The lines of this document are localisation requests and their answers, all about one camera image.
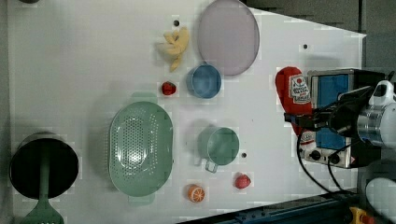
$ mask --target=pink plate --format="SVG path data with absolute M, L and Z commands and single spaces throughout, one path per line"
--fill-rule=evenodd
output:
M 239 75 L 253 64 L 260 34 L 254 15 L 238 0 L 217 0 L 204 11 L 198 28 L 202 58 L 223 75 Z

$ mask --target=small blue bowl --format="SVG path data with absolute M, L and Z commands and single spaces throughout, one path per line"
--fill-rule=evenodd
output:
M 213 98 L 221 88 L 220 73 L 214 66 L 207 63 L 202 64 L 189 72 L 187 88 L 196 97 Z

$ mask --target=orange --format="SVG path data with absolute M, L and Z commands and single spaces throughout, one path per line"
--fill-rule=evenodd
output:
M 192 185 L 189 188 L 188 196 L 193 203 L 200 203 L 205 197 L 205 191 L 197 185 Z

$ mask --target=blue panel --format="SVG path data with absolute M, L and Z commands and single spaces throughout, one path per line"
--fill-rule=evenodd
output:
M 318 77 L 318 107 L 337 101 L 339 94 L 348 91 L 348 75 Z M 345 137 L 327 128 L 317 132 L 316 141 L 318 147 L 330 149 L 340 149 L 346 145 Z

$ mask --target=white table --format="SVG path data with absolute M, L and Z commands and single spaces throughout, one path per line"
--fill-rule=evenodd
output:
M 24 137 L 39 131 L 60 134 L 77 152 L 78 179 L 51 200 L 67 224 L 175 223 L 324 193 L 299 167 L 275 74 L 288 65 L 305 74 L 360 68 L 364 36 L 252 9 L 261 32 L 258 58 L 244 74 L 224 77 L 217 97 L 202 100 L 187 92 L 185 77 L 202 62 L 195 31 L 209 3 L 40 0 L 26 6 L 8 0 L 12 152 Z M 191 30 L 191 42 L 183 63 L 170 74 L 155 43 L 164 41 L 163 32 L 172 29 L 174 18 Z M 158 91 L 166 80 L 177 84 L 173 97 Z M 175 130 L 171 177 L 146 206 L 129 205 L 106 167 L 109 123 L 136 91 L 157 93 Z M 196 149 L 197 135 L 209 124 L 233 128 L 240 153 L 247 153 L 215 175 L 205 171 Z M 336 190 L 325 166 L 307 166 Z M 333 169 L 343 187 L 356 187 L 356 170 Z M 252 178 L 249 188 L 233 187 L 237 172 Z M 204 202 L 186 199 L 186 186 L 192 183 L 205 188 Z M 13 197 L 16 217 L 36 204 L 15 190 Z

